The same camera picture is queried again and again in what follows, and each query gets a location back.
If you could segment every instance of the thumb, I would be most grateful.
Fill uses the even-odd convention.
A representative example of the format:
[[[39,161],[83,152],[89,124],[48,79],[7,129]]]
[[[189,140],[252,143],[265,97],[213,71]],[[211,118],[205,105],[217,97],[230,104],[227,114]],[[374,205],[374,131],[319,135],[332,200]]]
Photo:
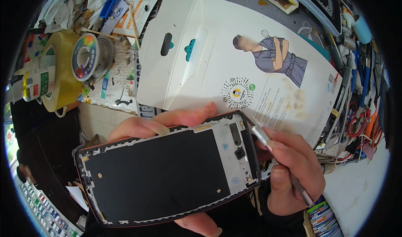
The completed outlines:
[[[292,190],[288,169],[280,164],[271,169],[271,193],[283,194]]]
[[[182,228],[199,233],[206,237],[218,237],[222,233],[222,228],[218,227],[214,220],[205,212],[198,212],[175,220]]]
[[[268,210],[276,215],[292,214],[292,202],[294,201],[292,183],[289,170],[283,165],[275,165],[271,169],[271,193],[268,196]]]

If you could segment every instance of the tile floor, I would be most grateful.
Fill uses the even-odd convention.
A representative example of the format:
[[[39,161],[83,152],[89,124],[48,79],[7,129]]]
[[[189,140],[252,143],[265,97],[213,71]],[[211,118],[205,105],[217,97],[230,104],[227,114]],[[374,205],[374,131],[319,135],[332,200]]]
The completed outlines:
[[[96,144],[106,143],[109,133],[123,120],[132,117],[125,112],[103,108],[98,105],[81,103],[80,124],[81,130],[91,139],[95,134],[99,135]]]

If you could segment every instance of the clear packing tape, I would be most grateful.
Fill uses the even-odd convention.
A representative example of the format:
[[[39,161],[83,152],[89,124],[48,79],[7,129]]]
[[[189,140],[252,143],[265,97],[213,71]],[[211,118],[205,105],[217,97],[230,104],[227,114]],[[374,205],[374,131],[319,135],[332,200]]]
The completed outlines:
[[[42,102],[49,112],[63,108],[64,116],[67,105],[74,103],[81,94],[82,82],[75,79],[71,71],[71,57],[75,43],[80,38],[76,34],[56,32],[51,35],[43,50],[43,55],[54,53],[56,58],[56,76],[53,93],[42,96]]]

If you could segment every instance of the screwdriver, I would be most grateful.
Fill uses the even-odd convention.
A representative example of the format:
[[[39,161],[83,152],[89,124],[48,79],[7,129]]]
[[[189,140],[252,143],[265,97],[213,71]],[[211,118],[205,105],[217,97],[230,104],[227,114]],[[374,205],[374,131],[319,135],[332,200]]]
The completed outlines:
[[[271,139],[269,136],[263,131],[263,129],[258,125],[254,124],[251,119],[246,118],[246,120],[249,122],[251,125],[251,131],[254,132],[258,140],[265,146],[267,150],[269,150],[272,153],[271,147],[267,144],[268,141]],[[307,204],[308,207],[311,207],[314,205],[313,199],[310,197],[308,192],[304,189],[304,187],[300,184],[298,178],[296,178],[289,170],[290,173],[290,181],[294,185],[294,187],[299,191],[300,195],[303,197],[304,202]]]

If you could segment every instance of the hang tab hole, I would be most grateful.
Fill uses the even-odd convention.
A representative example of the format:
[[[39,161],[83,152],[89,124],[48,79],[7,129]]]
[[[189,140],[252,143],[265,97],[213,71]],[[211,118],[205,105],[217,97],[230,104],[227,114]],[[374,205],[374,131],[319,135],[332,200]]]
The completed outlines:
[[[160,55],[166,56],[169,53],[169,50],[173,48],[172,43],[172,34],[166,33],[165,38],[163,39],[162,48],[160,50]]]

